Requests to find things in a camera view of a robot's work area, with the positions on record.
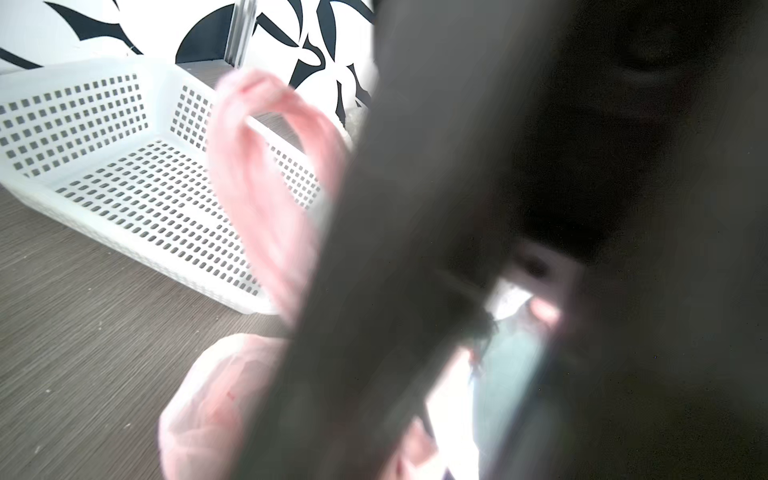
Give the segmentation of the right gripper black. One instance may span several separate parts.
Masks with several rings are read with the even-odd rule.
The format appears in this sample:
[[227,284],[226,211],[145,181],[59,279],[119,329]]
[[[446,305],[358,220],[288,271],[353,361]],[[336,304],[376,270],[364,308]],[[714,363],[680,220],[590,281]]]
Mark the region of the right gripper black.
[[562,317],[492,479],[767,475],[767,5],[378,1],[237,479],[372,479],[496,279]]

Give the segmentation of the pink plastic bag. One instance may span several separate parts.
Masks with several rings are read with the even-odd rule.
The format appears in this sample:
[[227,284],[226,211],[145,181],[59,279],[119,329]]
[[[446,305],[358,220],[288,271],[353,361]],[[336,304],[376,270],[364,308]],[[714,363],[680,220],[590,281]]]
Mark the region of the pink plastic bag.
[[[254,114],[278,113],[298,134],[322,190],[335,194],[346,145],[319,110],[272,74],[237,70],[217,86],[208,128],[214,193],[244,247],[250,269],[279,316],[297,320],[319,253],[319,226],[299,206],[252,129]],[[253,409],[265,396],[287,349],[284,339],[235,334],[194,362],[162,412],[160,464],[168,479],[224,479],[235,461]],[[475,479],[473,354],[458,349],[426,400],[427,419],[414,420],[384,470],[387,479]]]

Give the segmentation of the white plastic basket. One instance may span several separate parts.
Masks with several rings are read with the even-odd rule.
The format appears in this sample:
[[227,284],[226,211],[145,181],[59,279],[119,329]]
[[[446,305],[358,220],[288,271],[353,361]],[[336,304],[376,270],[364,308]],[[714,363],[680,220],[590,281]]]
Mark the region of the white plastic basket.
[[273,301],[208,175],[214,90],[144,57],[4,75],[1,183],[17,200],[244,314]]

